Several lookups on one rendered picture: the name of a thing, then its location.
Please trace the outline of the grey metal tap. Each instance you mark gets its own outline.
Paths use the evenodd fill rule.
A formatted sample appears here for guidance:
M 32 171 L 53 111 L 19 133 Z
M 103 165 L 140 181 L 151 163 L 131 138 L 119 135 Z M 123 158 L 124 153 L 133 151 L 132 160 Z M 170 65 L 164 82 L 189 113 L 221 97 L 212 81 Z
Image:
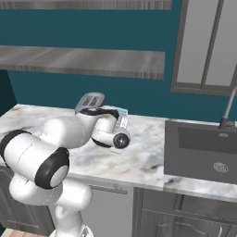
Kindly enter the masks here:
M 220 129 L 234 128 L 237 124 L 237 121 L 229 120 L 229 114 L 231 111 L 232 102 L 233 102 L 236 92 L 237 92 L 237 85 L 235 85 L 231 91 L 231 95 L 230 95 L 229 102 L 227 104 L 224 116 L 221 118 L 219 126 L 218 126 Z

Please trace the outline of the pale grey dishwasher door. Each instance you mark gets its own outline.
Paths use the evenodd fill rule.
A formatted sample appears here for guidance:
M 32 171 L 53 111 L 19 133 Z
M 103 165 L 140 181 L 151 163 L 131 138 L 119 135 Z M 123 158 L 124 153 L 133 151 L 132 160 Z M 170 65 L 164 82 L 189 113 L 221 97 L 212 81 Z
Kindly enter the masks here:
M 82 213 L 94 237 L 131 237 L 133 188 L 119 184 L 92 185 L 126 190 L 127 194 L 93 191 L 93 200 Z

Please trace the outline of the grey framed window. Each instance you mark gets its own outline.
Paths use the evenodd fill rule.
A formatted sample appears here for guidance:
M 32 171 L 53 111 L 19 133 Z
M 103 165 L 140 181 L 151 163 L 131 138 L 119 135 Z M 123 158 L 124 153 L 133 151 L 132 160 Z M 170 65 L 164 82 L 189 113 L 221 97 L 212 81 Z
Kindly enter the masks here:
M 182 0 L 171 88 L 228 95 L 237 85 L 237 0 Z

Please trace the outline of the dark grey cupboard door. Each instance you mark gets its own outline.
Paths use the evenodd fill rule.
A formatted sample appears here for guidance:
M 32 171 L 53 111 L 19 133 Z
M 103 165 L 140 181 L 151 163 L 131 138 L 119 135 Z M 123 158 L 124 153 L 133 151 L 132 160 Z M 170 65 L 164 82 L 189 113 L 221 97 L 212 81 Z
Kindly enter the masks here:
M 237 237 L 237 226 L 143 210 L 139 237 Z
M 49 236 L 55 229 L 47 206 L 29 206 L 15 201 L 9 193 L 13 172 L 0 166 L 0 223 L 5 228 Z

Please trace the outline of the grey wooden wall shelf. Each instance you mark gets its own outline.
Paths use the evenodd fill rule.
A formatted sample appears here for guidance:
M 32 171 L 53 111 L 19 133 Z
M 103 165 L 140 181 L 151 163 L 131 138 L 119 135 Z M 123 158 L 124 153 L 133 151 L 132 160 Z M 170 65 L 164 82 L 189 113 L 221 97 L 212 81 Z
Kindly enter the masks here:
M 0 9 L 171 10 L 172 0 L 0 0 Z
M 162 80 L 165 53 L 0 45 L 0 69 Z

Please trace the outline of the grey toaster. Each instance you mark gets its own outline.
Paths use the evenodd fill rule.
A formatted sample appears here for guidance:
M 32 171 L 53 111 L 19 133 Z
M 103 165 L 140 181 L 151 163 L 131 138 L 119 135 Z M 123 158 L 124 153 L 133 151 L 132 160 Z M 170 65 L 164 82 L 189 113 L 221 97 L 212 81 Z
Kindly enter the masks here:
M 85 94 L 75 107 L 75 113 L 78 114 L 85 108 L 98 108 L 105 102 L 105 96 L 101 93 L 92 92 Z

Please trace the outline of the dark grey drawer front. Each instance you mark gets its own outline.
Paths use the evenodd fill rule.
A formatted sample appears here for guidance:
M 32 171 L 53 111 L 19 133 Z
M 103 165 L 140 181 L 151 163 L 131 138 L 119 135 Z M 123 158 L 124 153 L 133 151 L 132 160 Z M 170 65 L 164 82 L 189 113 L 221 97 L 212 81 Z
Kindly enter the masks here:
M 164 213 L 188 213 L 237 223 L 237 203 L 155 190 L 143 190 L 143 209 Z

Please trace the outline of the dark grey sink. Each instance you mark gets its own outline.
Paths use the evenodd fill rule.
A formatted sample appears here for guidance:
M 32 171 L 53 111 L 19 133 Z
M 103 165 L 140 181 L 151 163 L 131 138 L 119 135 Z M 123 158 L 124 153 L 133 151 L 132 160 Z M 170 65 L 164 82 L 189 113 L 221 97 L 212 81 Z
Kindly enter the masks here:
M 164 173 L 237 184 L 237 128 L 167 120 Z

